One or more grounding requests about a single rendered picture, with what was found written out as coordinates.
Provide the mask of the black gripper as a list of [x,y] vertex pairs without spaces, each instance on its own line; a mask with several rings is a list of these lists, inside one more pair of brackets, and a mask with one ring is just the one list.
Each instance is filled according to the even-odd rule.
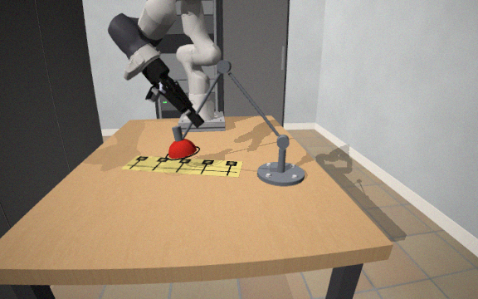
[[168,76],[169,71],[164,62],[160,58],[157,58],[150,62],[143,69],[142,73],[152,85],[157,83],[158,87],[160,87],[158,92],[177,110],[182,112],[181,114],[184,113],[196,128],[198,128],[205,121],[200,115],[196,115],[192,102],[188,99],[178,82],[175,81],[174,83],[174,80]]

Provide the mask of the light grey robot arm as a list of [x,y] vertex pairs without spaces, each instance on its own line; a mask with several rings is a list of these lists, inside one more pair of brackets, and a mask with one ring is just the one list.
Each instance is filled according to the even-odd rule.
[[[150,62],[160,58],[161,52],[154,47],[162,41],[177,19],[176,2],[177,0],[148,0],[139,18],[120,13],[111,20],[108,33],[130,61],[124,69],[125,80],[137,76]],[[207,33],[202,0],[181,0],[181,16],[183,32],[191,38],[193,44],[180,47],[177,59],[187,73],[189,100],[194,110],[197,110],[210,88],[210,79],[203,72],[202,66],[216,65],[222,55]],[[160,97],[158,90],[157,83],[154,83],[145,100],[152,103],[157,101]],[[218,118],[211,99],[210,93],[198,113],[204,121]]]

